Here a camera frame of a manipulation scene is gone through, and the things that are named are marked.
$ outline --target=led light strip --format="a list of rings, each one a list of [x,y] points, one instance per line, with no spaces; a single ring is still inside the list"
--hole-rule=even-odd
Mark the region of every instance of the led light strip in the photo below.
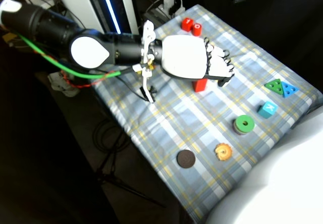
[[[115,25],[115,28],[117,30],[117,33],[120,34],[121,31],[120,31],[120,28],[119,28],[119,25],[118,25],[118,22],[117,22],[117,18],[116,18],[116,15],[115,15],[115,12],[113,11],[113,8],[112,8],[112,5],[111,5],[111,2],[110,0],[105,0],[106,2],[106,5],[110,11],[110,14],[111,14],[111,17],[112,17],[112,20],[113,20],[113,23]]]

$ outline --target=plaid tablecloth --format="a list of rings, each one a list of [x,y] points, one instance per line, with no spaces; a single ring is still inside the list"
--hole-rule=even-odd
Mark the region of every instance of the plaid tablecloth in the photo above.
[[[177,80],[153,71],[149,81],[158,94],[149,104],[117,79],[108,79],[95,89],[131,136],[169,189],[196,222],[204,222],[210,210],[289,131],[309,109],[322,103],[323,95],[265,50],[227,25],[205,8],[196,5],[156,29],[157,38],[190,34],[181,30],[185,17],[203,27],[201,37],[231,53],[235,77],[224,88],[209,80],[206,90],[194,93],[189,81]],[[121,76],[140,94],[140,77]],[[264,87],[281,79],[298,87],[283,98]],[[265,120],[257,110],[264,102],[278,105],[274,116]],[[254,130],[237,135],[233,120],[240,115],[254,118]],[[227,143],[233,150],[228,161],[219,161],[214,149]],[[189,169],[176,161],[180,150],[194,152],[196,162]]]

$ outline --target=black robot arm segment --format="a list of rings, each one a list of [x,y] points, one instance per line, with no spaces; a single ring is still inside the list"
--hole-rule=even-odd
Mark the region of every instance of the black robot arm segment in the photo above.
[[[14,0],[0,0],[0,25],[33,42],[67,52],[73,63],[87,69],[102,64],[134,65],[144,55],[140,36],[82,29],[53,11]],[[149,50],[158,51],[155,62],[160,63],[162,43],[150,43]]]

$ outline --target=green cable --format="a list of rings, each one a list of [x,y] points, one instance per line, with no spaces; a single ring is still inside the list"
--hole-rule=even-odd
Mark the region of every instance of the green cable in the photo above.
[[[32,43],[26,37],[24,37],[20,34],[19,34],[19,36],[21,37],[21,39],[23,39],[25,41],[25,43],[27,43],[27,45],[29,45],[32,49],[34,49],[37,53],[39,53],[44,59],[46,59],[47,61],[49,61],[50,63],[52,63],[56,67],[66,71],[67,73],[73,74],[76,77],[83,78],[83,79],[102,79],[102,78],[112,78],[112,77],[121,75],[120,71],[115,71],[115,72],[112,72],[109,74],[98,74],[98,75],[78,73],[78,72],[76,72],[72,69],[69,69],[69,68],[65,67],[64,65],[60,64],[59,62],[57,62],[57,60],[53,59],[52,57],[46,55],[38,46],[36,46],[34,43]]]

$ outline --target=dark floor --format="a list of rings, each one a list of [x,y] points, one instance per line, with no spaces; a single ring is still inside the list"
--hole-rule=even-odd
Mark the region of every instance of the dark floor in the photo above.
[[[42,81],[49,86],[49,82],[44,76],[41,76]],[[95,126],[106,118],[104,111],[90,89],[81,90],[73,98],[67,98],[61,92],[49,89],[88,162],[93,170],[96,170],[105,154],[94,147],[91,137]],[[121,224],[190,223],[177,199],[133,144],[118,153],[115,175],[133,188],[166,206],[166,208],[162,208],[109,183],[103,184],[102,188]]]

